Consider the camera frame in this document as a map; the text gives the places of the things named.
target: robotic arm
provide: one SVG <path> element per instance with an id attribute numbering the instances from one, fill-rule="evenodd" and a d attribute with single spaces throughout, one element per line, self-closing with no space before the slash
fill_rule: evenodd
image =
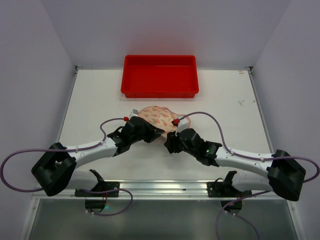
<path id="1" fill-rule="evenodd" d="M 168 133 L 164 145 L 171 154 L 184 151 L 206 166 L 233 167 L 248 171 L 248 173 L 230 171 L 223 183 L 217 182 L 219 186 L 216 192 L 221 195 L 239 196 L 245 191 L 262 190 L 273 191 L 290 201 L 299 200 L 306 170 L 293 159 L 264 161 L 269 158 L 290 156 L 285 151 L 260 154 L 230 149 L 232 150 L 230 153 L 220 143 L 204 141 L 192 128 Z M 260 160 L 245 159 L 233 153 Z"/>
<path id="2" fill-rule="evenodd" d="M 177 129 L 167 134 L 167 141 L 164 144 L 171 154 L 184 151 L 206 166 L 233 167 L 251 172 L 230 171 L 223 182 L 217 182 L 214 186 L 222 195 L 239 196 L 244 191 L 265 190 L 273 191 L 287 200 L 298 201 L 306 175 L 305 169 L 293 159 L 264 161 L 265 158 L 290 156 L 287 152 L 277 150 L 275 154 L 258 154 L 232 149 L 229 153 L 220 143 L 204 141 L 194 129 L 187 128 L 186 121 L 173 124 Z M 76 151 L 46 152 L 31 172 L 48 196 L 54 196 L 64 189 L 105 191 L 104 180 L 95 170 L 82 172 L 76 168 L 101 158 L 122 154 L 138 141 L 151 143 L 164 132 L 137 114 L 131 114 L 125 126 L 108 134 L 104 141 L 99 140 L 80 146 L 63 146 L 59 142 L 53 144 L 50 149 Z M 77 151 L 99 143 L 100 145 L 95 148 Z M 245 159 L 233 155 L 233 152 L 261 160 Z"/>
<path id="3" fill-rule="evenodd" d="M 53 144 L 49 149 L 75 149 L 75 151 L 46 152 L 33 166 L 31 172 L 48 196 L 54 196 L 66 188 L 103 191 L 105 190 L 101 181 L 103 178 L 95 170 L 88 173 L 75 169 L 101 158 L 122 154 L 138 141 L 151 143 L 164 132 L 143 118 L 133 115 L 124 127 L 119 127 L 108 134 L 104 141 L 98 140 L 80 146 L 63 146 L 60 142 Z"/>

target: black mounting bracket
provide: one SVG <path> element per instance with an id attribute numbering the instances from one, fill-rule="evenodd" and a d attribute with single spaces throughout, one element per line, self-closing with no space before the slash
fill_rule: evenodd
<path id="1" fill-rule="evenodd" d="M 102 212 L 102 210 L 106 207 L 107 199 L 104 198 L 102 200 L 85 200 L 84 201 L 84 208 L 86 210 L 90 210 L 93 212 L 93 209 L 99 209 L 99 212 Z"/>
<path id="2" fill-rule="evenodd" d="M 206 190 L 209 198 L 241 198 L 252 194 L 251 191 L 238 191 L 232 186 L 232 179 L 237 171 L 229 171 L 224 181 L 209 181 Z"/>
<path id="3" fill-rule="evenodd" d="M 101 189 L 101 190 L 92 189 L 92 191 L 104 192 L 104 191 L 109 191 L 109 190 L 113 190 L 113 189 L 118 189 L 118 188 L 120 188 L 120 182 L 118 182 L 118 181 L 105 181 L 104 184 L 102 185 L 102 187 L 103 187 L 103 189 Z M 80 191 L 79 189 L 76 189 L 74 196 L 79 197 L 79 198 L 95 198 L 95 197 L 105 197 L 106 195 L 105 194 L 91 194 L 91 193 L 83 192 L 83 191 Z M 118 196 L 119 196 L 118 191 L 110 192 L 107 195 L 108 198 L 117 198 Z"/>
<path id="4" fill-rule="evenodd" d="M 96 179 L 98 180 L 98 183 L 91 189 L 92 192 L 104 192 L 104 191 L 120 188 L 120 182 L 104 181 L 103 177 L 96 170 L 90 169 L 90 172 L 92 172 L 96 176 Z M 84 192 L 79 189 L 76 189 L 74 196 L 79 198 L 81 197 L 94 198 L 94 197 L 106 197 L 106 196 L 108 198 L 117 198 L 119 196 L 119 191 L 110 192 L 106 195 L 106 194 L 92 194 L 92 193 L 88 193 L 88 192 Z"/>
<path id="5" fill-rule="evenodd" d="M 206 190 L 208 192 L 209 198 L 241 198 L 245 196 L 249 196 L 252 194 L 251 191 L 240 191 L 240 192 L 225 192 L 217 190 L 223 188 L 223 182 L 222 181 L 209 181 L 206 183 Z"/>

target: pink patterned cloth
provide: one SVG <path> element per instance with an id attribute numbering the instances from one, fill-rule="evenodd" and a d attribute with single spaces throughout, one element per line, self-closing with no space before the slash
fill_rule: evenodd
<path id="1" fill-rule="evenodd" d="M 174 132 L 177 129 L 171 122 L 178 116 L 182 117 L 183 115 L 174 113 L 167 107 L 147 106 L 139 111 L 138 116 L 156 128 L 163 129 L 165 133 L 162 134 L 162 136 L 167 138 L 168 132 Z"/>

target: red connector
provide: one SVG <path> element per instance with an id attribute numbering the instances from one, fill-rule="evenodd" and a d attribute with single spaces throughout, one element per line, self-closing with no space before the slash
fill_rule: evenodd
<path id="1" fill-rule="evenodd" d="M 176 118 L 172 121 L 173 126 L 178 126 L 179 123 L 180 123 L 179 118 Z"/>

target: white wall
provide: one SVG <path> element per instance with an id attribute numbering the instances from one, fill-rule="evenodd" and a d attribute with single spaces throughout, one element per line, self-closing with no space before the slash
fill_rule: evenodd
<path id="1" fill-rule="evenodd" d="M 253 68 L 275 149 L 320 164 L 320 1 L 292 0 Z M 304 164 L 307 175 L 315 173 Z M 318 240 L 320 179 L 303 186 L 297 203 L 308 240 Z"/>
<path id="2" fill-rule="evenodd" d="M 56 140 L 74 67 L 40 0 L 7 0 L 0 7 L 0 161 L 13 151 Z M 39 154 L 15 157 L 7 180 L 33 188 Z M 0 182 L 0 238 L 19 238 L 30 195 Z"/>
<path id="3" fill-rule="evenodd" d="M 41 0 L 72 62 L 191 54 L 199 67 L 253 66 L 290 0 Z"/>

